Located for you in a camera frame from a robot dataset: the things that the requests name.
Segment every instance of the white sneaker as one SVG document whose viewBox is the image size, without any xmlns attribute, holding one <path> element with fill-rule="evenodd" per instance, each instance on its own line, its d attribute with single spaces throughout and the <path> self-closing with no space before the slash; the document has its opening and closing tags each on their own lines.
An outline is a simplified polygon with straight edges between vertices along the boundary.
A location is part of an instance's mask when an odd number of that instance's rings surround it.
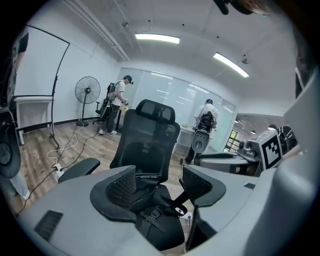
<svg viewBox="0 0 320 256">
<path fill-rule="evenodd" d="M 113 130 L 112 132 L 107 132 L 106 134 L 109 134 L 109 135 L 116 135 L 117 134 L 117 131 Z"/>
<path fill-rule="evenodd" d="M 30 197 L 30 191 L 28 190 L 28 192 L 26 193 L 26 195 L 24 195 L 22 198 L 24 200 L 27 200 Z"/>
</svg>

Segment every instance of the white table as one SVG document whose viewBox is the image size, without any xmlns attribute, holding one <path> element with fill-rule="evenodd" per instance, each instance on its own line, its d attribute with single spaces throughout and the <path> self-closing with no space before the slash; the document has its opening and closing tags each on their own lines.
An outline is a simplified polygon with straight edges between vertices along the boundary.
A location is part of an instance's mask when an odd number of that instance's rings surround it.
<svg viewBox="0 0 320 256">
<path fill-rule="evenodd" d="M 207 147 L 209 146 L 210 141 L 213 139 L 214 131 L 215 131 L 215 130 L 213 130 L 213 131 L 210 133 L 209 142 L 208 142 L 208 145 L 206 146 L 206 148 L 205 148 L 204 151 L 207 150 Z M 195 132 L 195 130 L 193 130 L 193 126 L 183 127 L 183 126 L 181 125 L 181 126 L 180 126 L 180 133 L 179 133 L 178 138 L 176 139 L 176 143 L 174 144 L 174 147 L 173 147 L 173 150 L 172 150 L 172 154 L 173 154 L 173 153 L 175 152 L 175 150 L 176 150 L 176 147 L 177 147 L 177 144 L 178 144 L 178 142 L 179 142 L 181 133 L 187 133 L 187 134 L 192 135 L 194 132 Z"/>
<path fill-rule="evenodd" d="M 23 97 L 17 97 L 14 99 L 15 104 L 16 104 L 16 119 L 17 119 L 17 125 L 18 125 L 18 129 L 21 128 L 25 128 L 28 126 L 32 126 L 32 125 L 39 125 L 41 123 L 48 123 L 48 122 L 52 122 L 52 119 L 50 118 L 50 110 L 51 110 L 51 104 L 53 102 L 53 97 L 51 96 L 23 96 Z M 47 104 L 46 108 L 44 110 L 44 112 L 37 107 L 35 104 L 39 104 L 39 103 L 44 103 Z M 32 109 L 34 109 L 34 111 L 32 111 L 32 113 L 30 112 L 26 118 L 27 121 L 24 120 L 25 116 L 23 116 L 22 114 L 26 114 L 25 113 L 25 109 L 26 107 L 34 107 Z M 21 144 L 24 145 L 25 141 L 24 141 L 24 137 L 23 137 L 24 131 L 23 130 L 19 130 L 19 137 L 20 137 L 20 141 Z"/>
</svg>

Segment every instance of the wooden floor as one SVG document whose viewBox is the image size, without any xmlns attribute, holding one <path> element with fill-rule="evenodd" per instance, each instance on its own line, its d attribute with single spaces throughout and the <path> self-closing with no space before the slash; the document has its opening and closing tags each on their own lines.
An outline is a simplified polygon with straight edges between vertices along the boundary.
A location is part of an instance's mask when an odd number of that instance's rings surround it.
<svg viewBox="0 0 320 256">
<path fill-rule="evenodd" d="M 65 147 L 74 131 L 78 130 L 79 128 L 80 127 L 76 126 L 75 123 L 67 123 L 55 126 L 55 138 L 59 142 L 62 149 Z M 93 125 L 91 122 L 89 126 L 83 127 L 76 135 L 78 144 L 74 148 L 65 150 L 58 163 L 61 164 L 62 167 L 66 167 L 71 164 L 83 149 L 84 141 L 87 138 L 94 136 L 97 132 L 97 129 L 98 125 Z M 73 136 L 68 144 L 68 147 L 77 142 L 76 138 Z M 99 159 L 101 162 L 100 166 L 93 173 L 108 170 L 109 165 L 116 154 L 119 141 L 120 135 L 101 136 L 98 134 L 94 138 L 88 139 L 85 144 L 84 151 L 76 163 L 83 159 L 92 157 Z M 25 144 L 22 146 L 21 151 L 20 171 L 24 175 L 28 188 L 31 191 L 53 170 L 51 166 L 55 164 L 56 160 L 47 158 L 47 153 L 54 150 L 54 145 L 49 139 L 49 130 L 46 128 L 25 133 L 24 142 Z M 176 148 L 170 160 L 168 181 L 164 183 L 164 185 L 167 186 L 172 199 L 175 199 L 183 192 L 183 189 L 179 183 L 179 177 L 182 175 L 180 159 L 184 152 L 184 148 Z M 60 153 L 61 151 L 52 152 L 48 156 L 52 158 L 59 157 Z M 52 173 L 31 194 L 30 198 L 26 202 L 26 208 L 40 199 L 45 193 L 47 193 L 56 185 L 57 182 L 55 179 L 55 174 Z M 10 199 L 10 204 L 16 213 L 20 211 L 24 203 L 25 201 L 19 196 L 13 196 Z M 190 201 L 187 201 L 184 205 L 187 207 L 189 212 L 193 212 L 194 207 Z M 185 225 L 183 224 L 182 226 L 186 235 L 188 235 L 189 222 L 186 221 Z M 168 250 L 164 252 L 164 254 L 181 255 L 184 253 L 183 249 L 184 244 L 178 246 L 177 248 Z"/>
</svg>

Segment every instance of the chair backrest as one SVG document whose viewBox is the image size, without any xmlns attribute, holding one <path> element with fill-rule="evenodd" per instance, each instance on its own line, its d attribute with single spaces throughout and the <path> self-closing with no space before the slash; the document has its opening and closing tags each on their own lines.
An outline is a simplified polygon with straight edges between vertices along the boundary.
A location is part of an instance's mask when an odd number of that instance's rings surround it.
<svg viewBox="0 0 320 256">
<path fill-rule="evenodd" d="M 145 184 L 167 181 L 171 154 L 180 133 L 175 119 L 172 107 L 149 99 L 128 110 L 110 168 L 134 165 L 137 178 Z"/>
</svg>

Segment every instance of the white t-shirt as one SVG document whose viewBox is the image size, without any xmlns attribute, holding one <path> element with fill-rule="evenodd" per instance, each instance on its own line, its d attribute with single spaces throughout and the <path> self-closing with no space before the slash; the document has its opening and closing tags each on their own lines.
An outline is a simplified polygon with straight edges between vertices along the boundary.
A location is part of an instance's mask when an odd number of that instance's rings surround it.
<svg viewBox="0 0 320 256">
<path fill-rule="evenodd" d="M 116 106 L 121 106 L 122 105 L 122 102 L 121 100 L 117 97 L 117 93 L 120 92 L 120 95 L 121 97 L 123 98 L 123 94 L 124 94 L 124 91 L 126 90 L 126 85 L 123 81 L 120 81 L 116 86 L 115 86 L 115 98 L 114 100 L 112 101 L 112 104 L 113 105 L 116 105 Z"/>
<path fill-rule="evenodd" d="M 219 115 L 219 112 L 218 112 L 218 109 L 212 105 L 212 104 L 205 104 L 205 105 L 201 105 L 197 112 L 195 113 L 196 115 L 194 116 L 195 118 L 199 118 L 200 116 L 208 113 L 208 112 L 211 112 L 211 114 L 215 117 L 215 119 L 218 121 L 218 115 Z"/>
</svg>

